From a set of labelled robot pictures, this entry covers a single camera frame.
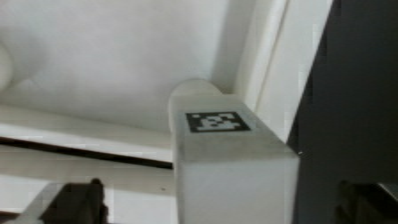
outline black-and-white square tag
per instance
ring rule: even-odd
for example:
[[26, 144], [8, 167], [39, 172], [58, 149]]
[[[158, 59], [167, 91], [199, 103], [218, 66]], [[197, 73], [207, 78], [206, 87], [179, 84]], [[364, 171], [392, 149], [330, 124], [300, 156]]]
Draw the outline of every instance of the black-and-white square tag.
[[190, 132], [250, 131], [236, 112], [186, 113]]

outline black edge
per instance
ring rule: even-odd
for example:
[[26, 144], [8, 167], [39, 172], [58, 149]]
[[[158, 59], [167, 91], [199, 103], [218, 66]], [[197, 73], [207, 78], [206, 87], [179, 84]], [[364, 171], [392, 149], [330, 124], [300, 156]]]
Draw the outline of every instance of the black edge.
[[119, 163], [126, 163], [126, 164], [133, 164], [133, 165], [140, 165], [140, 166], [147, 166], [147, 167], [154, 167], [154, 168], [161, 168], [168, 170], [172, 169], [172, 163], [168, 162], [129, 157], [129, 156], [113, 155], [110, 153], [94, 152], [78, 148], [49, 145], [44, 143], [30, 142], [19, 139], [5, 138], [5, 137], [0, 137], [0, 145], [7, 145], [17, 148], [39, 150], [44, 152], [58, 153], [64, 155], [85, 157], [90, 159], [99, 159], [104, 161], [112, 161], [112, 162], [119, 162]]

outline white panel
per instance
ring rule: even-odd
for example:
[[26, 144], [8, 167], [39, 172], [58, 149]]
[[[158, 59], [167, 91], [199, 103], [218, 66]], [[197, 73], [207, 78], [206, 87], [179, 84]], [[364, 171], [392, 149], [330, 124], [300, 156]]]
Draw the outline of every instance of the white panel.
[[330, 0], [291, 0], [255, 114], [286, 141], [325, 27]]
[[170, 135], [0, 105], [0, 136], [115, 155], [172, 161]]
[[174, 224], [172, 171], [0, 146], [0, 211], [21, 212], [51, 182], [104, 184], [110, 223]]
[[289, 224], [293, 151], [234, 97], [175, 96], [170, 108], [179, 223]]
[[0, 40], [16, 79], [1, 102], [168, 131], [177, 83], [231, 90], [254, 0], [8, 0]]
[[330, 3], [332, 0], [257, 0], [234, 93], [282, 141], [291, 129]]

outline white post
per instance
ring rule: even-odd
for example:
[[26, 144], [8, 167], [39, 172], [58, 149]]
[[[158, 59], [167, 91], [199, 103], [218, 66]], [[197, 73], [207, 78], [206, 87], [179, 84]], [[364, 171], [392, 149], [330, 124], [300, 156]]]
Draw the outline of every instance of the white post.
[[289, 224], [298, 156], [241, 101], [193, 80], [168, 114], [179, 224]]

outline ceiling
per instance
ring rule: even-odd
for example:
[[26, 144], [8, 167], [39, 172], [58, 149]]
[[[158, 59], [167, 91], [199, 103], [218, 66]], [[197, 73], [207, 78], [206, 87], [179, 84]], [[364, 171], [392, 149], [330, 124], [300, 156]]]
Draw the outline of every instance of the ceiling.
[[231, 91], [254, 1], [1, 1], [14, 80], [0, 102], [168, 131], [181, 81]]

